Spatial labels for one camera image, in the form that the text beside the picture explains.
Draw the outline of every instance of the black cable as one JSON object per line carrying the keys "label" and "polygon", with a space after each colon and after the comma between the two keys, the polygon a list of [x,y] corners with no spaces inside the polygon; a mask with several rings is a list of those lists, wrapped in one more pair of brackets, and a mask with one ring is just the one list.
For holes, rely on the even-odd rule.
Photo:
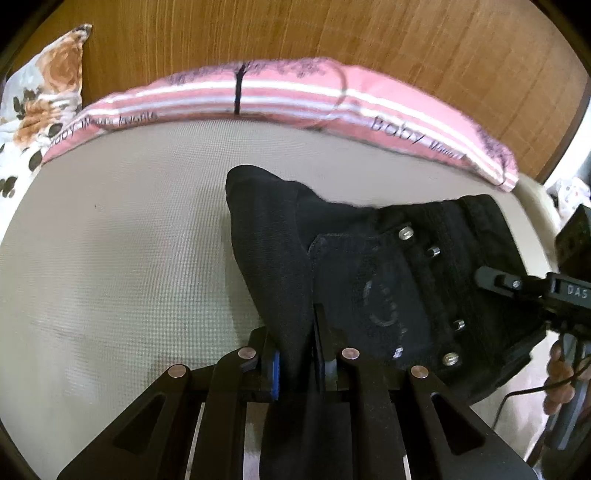
{"label": "black cable", "polygon": [[563,387],[564,385],[568,385],[572,381],[577,380],[578,377],[580,377],[583,374],[583,372],[585,372],[585,370],[587,370],[590,366],[591,360],[588,360],[587,365],[585,365],[581,370],[579,370],[572,377],[569,377],[566,380],[561,380],[560,382],[552,383],[550,385],[543,385],[542,387],[528,388],[527,390],[515,390],[513,392],[508,393],[507,395],[505,395],[505,398],[503,398],[503,401],[501,402],[499,409],[496,411],[495,421],[492,423],[492,430],[494,431],[496,429],[496,424],[499,423],[503,407],[505,406],[505,403],[507,402],[507,400],[509,400],[509,398],[516,397],[518,395],[528,395],[530,393],[544,392],[548,390],[554,390],[555,388]]}

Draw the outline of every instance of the black cloth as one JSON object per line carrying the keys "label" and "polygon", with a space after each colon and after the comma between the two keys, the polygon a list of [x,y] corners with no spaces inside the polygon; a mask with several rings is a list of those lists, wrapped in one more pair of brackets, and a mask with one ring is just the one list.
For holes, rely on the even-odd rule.
{"label": "black cloth", "polygon": [[[474,283],[481,265],[526,273],[490,196],[355,207],[326,202],[305,185],[254,166],[233,168],[226,194],[236,262],[281,353],[280,400],[269,410],[263,437],[264,480],[347,478],[343,471],[306,470],[318,456],[330,462],[349,445],[348,439],[340,449],[322,447],[323,438],[343,434],[345,420],[322,402],[304,400],[314,303],[344,332],[339,348],[355,347],[399,368],[425,365],[469,403],[523,368],[544,337],[529,308]],[[405,227],[414,232],[406,240],[399,236]],[[440,250],[434,258],[431,247]],[[461,331],[457,320],[465,323]],[[450,352],[460,361],[446,367],[442,359]],[[302,460],[295,452],[308,444],[318,454]]]}

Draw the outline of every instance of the wooden headboard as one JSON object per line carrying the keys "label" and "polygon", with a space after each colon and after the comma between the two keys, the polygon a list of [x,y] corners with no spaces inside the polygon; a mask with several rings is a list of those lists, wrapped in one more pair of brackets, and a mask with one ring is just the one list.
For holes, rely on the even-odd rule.
{"label": "wooden headboard", "polygon": [[64,0],[15,68],[86,22],[85,103],[208,64],[333,57],[460,109],[538,178],[589,98],[583,65],[530,0]]}

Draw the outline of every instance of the pillowcase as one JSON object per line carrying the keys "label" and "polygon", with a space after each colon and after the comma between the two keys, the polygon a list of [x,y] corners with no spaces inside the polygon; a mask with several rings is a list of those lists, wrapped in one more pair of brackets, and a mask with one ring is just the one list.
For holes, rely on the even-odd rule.
{"label": "pillowcase", "polygon": [[0,242],[37,175],[52,136],[82,109],[81,25],[45,47],[7,81],[0,103]]}

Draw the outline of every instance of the mattress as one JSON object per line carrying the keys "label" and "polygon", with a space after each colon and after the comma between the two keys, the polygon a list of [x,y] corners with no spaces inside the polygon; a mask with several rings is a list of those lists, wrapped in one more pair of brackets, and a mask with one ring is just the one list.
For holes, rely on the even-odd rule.
{"label": "mattress", "polygon": [[[98,138],[41,169],[0,245],[0,418],[42,479],[168,366],[215,363],[260,325],[230,244],[224,184],[240,164],[354,205],[490,194],[528,272],[549,270],[513,194],[431,161],[263,122],[172,122]],[[551,341],[474,406],[485,421],[507,389],[543,383]],[[503,415],[498,432],[521,455],[543,427],[542,398],[512,400]],[[250,477],[259,441],[250,425]]]}

